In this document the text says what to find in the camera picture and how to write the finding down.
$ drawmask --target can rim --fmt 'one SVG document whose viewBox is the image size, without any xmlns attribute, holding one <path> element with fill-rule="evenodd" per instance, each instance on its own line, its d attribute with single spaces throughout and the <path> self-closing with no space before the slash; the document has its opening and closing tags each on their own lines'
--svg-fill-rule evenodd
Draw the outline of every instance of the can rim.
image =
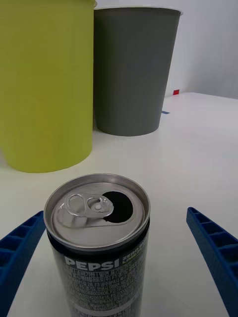
<svg viewBox="0 0 238 317">
<path fill-rule="evenodd" d="M 57 193 L 57 191 L 62 188 L 64 185 L 66 185 L 67 183 L 69 182 L 73 182 L 79 178 L 82 178 L 82 177 L 87 177 L 87 176 L 92 176 L 92 175 L 97 175 L 97 176 L 100 176 L 100 175 L 108 175 L 108 176 L 115 176 L 115 177 L 122 177 L 123 179 L 125 180 L 128 180 L 130 182 L 132 182 L 134 185 L 136 185 L 144 194 L 146 200 L 147 200 L 147 204 L 148 204 L 148 212 L 147 212 L 147 215 L 143 221 L 143 224 L 137 229 L 135 230 L 135 232 L 133 233 L 133 235 L 130 237 L 130 238 L 127 238 L 127 239 L 124 239 L 124 240 L 121 240 L 120 242 L 115 242 L 115 243 L 111 243 L 111 244 L 108 244 L 108 246 L 106 247 L 82 247 L 82 246 L 77 246 L 73 243 L 70 243 L 69 241 L 65 241 L 64 239 L 60 238 L 59 236 L 57 236 L 55 234 L 55 232 L 50 228 L 49 226 L 49 222 L 47 220 L 47 217 L 46 217 L 46 213 L 47 213 L 47 207 L 48 207 L 48 204 L 49 204 L 49 201 L 52 199 L 52 197 L 54 196 L 54 194 Z M 143 229 L 146 227 L 148 221 L 149 221 L 149 218 L 150 218 L 150 200 L 149 200 L 149 197 L 147 195 L 147 193 L 145 192 L 145 190 L 138 184 L 136 183 L 135 181 L 133 181 L 132 179 L 130 178 L 127 178 L 127 177 L 124 177 L 124 176 L 121 176 L 121 175 L 116 175 L 116 174 L 110 174 L 110 173 L 96 173 L 96 174 L 87 174 L 87 175 L 82 175 L 82 176 L 79 176 L 79 177 L 76 177 L 70 181 L 67 181 L 65 182 L 64 184 L 60 185 L 51 195 L 50 197 L 48 198 L 46 204 L 45 204 L 45 207 L 44 207 L 44 222 L 45 222 L 45 225 L 46 225 L 46 228 L 47 230 L 49 231 L 49 233 L 60 243 L 62 243 L 63 245 L 65 245 L 66 247 L 68 248 L 72 248 L 72 249 L 75 249 L 75 250 L 79 250 L 79 251 L 84 251 L 84 252 L 91 252 L 91 251 L 104 251 L 104 250 L 110 250 L 110 249 L 114 249 L 116 247 L 119 247 L 121 245 L 123 245 L 124 243 L 126 242 L 129 242 L 130 240 L 134 239 L 136 236 L 139 235 L 140 232 L 143 231 Z"/>
<path fill-rule="evenodd" d="M 152 4 L 141 4 L 141 5 L 106 5 L 104 7 L 95 7 L 94 10 L 107 10 L 107 9 L 120 9 L 120 8 L 154 8 L 154 9 L 168 9 L 180 12 L 180 16 L 183 15 L 183 11 L 170 6 L 160 6 Z"/>
</svg>

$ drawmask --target pull tab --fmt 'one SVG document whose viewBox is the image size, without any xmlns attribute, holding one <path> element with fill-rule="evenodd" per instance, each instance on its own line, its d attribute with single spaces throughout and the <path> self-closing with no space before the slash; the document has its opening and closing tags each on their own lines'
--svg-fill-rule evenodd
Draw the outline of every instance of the pull tab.
<svg viewBox="0 0 238 317">
<path fill-rule="evenodd" d="M 84 210 L 75 213 L 71 206 L 73 197 L 80 197 L 84 202 Z M 109 216 L 114 209 L 113 203 L 106 197 L 97 194 L 70 193 L 64 199 L 66 211 L 75 217 L 104 218 Z"/>
</svg>

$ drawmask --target blue plastic gripper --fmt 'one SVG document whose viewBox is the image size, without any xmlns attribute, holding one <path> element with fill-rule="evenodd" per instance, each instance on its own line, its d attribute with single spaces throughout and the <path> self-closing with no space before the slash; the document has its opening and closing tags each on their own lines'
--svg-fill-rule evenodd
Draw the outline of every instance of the blue plastic gripper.
<svg viewBox="0 0 238 317">
<path fill-rule="evenodd" d="M 6 317 L 45 230 L 40 211 L 0 240 L 0 317 Z"/>
<path fill-rule="evenodd" d="M 200 248 L 230 317 L 238 317 L 238 240 L 190 207 L 187 224 Z"/>
</svg>

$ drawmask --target can opening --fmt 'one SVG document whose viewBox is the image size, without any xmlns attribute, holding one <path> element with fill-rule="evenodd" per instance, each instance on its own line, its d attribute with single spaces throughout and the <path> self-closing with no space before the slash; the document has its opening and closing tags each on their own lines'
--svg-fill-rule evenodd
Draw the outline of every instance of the can opening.
<svg viewBox="0 0 238 317">
<path fill-rule="evenodd" d="M 133 214 L 133 206 L 127 195 L 120 192 L 107 192 L 103 194 L 114 206 L 113 213 L 104 218 L 105 221 L 112 223 L 125 222 Z"/>
</svg>

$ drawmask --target gray cup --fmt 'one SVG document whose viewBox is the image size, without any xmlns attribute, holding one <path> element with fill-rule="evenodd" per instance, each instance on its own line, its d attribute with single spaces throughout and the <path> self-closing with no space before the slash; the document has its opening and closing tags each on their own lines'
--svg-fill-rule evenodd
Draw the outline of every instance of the gray cup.
<svg viewBox="0 0 238 317">
<path fill-rule="evenodd" d="M 159 127 L 181 12 L 94 10 L 94 111 L 103 132 L 136 136 Z"/>
</svg>

